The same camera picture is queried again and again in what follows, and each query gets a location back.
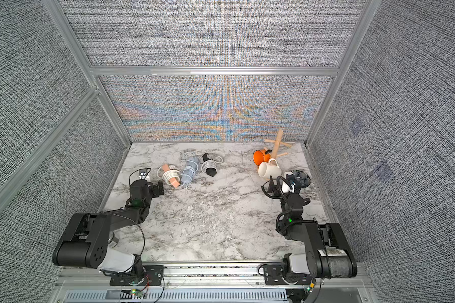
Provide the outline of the aluminium front rail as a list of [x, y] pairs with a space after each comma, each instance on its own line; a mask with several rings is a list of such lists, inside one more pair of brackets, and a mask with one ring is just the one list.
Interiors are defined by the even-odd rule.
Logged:
[[362, 263], [355, 278], [317, 280], [314, 287], [268, 285], [268, 261], [160, 262], [158, 286], [111, 286], [97, 270], [62, 270], [49, 302], [378, 302]]

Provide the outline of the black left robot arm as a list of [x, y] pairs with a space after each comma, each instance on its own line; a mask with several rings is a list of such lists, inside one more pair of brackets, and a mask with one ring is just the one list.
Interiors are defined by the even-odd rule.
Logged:
[[108, 248], [114, 231], [140, 227], [150, 213], [153, 198], [164, 194], [161, 181], [139, 179], [130, 184], [130, 197], [123, 208], [99, 213], [76, 213], [66, 226], [53, 252], [56, 266], [95, 268], [106, 275], [144, 276], [141, 254]]

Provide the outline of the orange mug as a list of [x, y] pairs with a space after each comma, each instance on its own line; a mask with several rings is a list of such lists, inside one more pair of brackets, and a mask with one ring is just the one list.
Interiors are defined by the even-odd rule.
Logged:
[[263, 150], [255, 150], [253, 153], [253, 162], [255, 165], [260, 165], [263, 162], [268, 162], [270, 160], [272, 150], [263, 149]]

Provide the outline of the wooden mug tree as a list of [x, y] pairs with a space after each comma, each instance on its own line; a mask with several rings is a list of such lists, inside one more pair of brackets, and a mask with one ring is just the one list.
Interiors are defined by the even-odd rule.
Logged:
[[280, 151], [280, 148], [292, 148], [293, 145], [283, 141], [284, 131], [282, 129], [278, 130], [276, 138], [274, 140], [265, 139], [265, 143], [273, 144], [271, 149], [267, 149], [268, 154], [271, 159], [277, 159], [288, 155], [287, 151]]

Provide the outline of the silver cylinder on table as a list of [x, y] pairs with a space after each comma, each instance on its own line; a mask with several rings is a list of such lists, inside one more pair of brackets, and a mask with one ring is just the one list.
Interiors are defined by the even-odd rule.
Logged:
[[111, 231], [109, 233], [109, 238], [108, 238], [108, 247], [113, 248], [118, 245], [118, 242], [119, 242], [118, 237], [116, 236], [116, 234], [113, 231]]

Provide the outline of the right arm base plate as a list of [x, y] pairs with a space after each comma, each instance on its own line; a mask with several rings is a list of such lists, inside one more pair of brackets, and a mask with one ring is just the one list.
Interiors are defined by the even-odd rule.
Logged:
[[310, 285], [313, 279], [306, 274], [289, 272], [283, 265], [264, 263], [259, 266], [259, 275], [265, 285]]

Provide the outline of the pink power strip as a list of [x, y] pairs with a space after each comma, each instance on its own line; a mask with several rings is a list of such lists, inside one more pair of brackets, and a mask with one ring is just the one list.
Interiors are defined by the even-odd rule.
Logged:
[[164, 164], [161, 167], [163, 171], [162, 179], [165, 183], [169, 184], [174, 188], [178, 188], [181, 185], [181, 172], [171, 164]]

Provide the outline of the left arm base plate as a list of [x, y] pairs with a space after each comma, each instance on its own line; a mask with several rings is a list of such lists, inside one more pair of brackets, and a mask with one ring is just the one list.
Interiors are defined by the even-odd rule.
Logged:
[[115, 273], [111, 275], [110, 286], [160, 286], [163, 281], [164, 266], [162, 265], [137, 265], [128, 273]]

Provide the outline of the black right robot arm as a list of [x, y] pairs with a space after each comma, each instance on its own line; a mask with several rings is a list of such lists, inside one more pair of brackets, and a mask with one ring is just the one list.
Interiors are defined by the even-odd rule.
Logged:
[[281, 213], [277, 216], [276, 232], [290, 241], [301, 242], [304, 252], [284, 255], [279, 265], [263, 265], [268, 285], [302, 285], [316, 279], [354, 278], [358, 273], [355, 257], [338, 223], [318, 223], [304, 219], [304, 207], [311, 200], [302, 198], [297, 191], [283, 191], [289, 182], [279, 176], [270, 178], [263, 193], [278, 199]]

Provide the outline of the white mug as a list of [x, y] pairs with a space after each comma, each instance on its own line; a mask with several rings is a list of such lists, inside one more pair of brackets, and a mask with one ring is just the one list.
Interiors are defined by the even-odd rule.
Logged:
[[260, 178], [270, 179], [277, 178], [282, 174], [282, 170], [276, 159], [269, 159], [267, 162], [262, 162], [258, 168]]

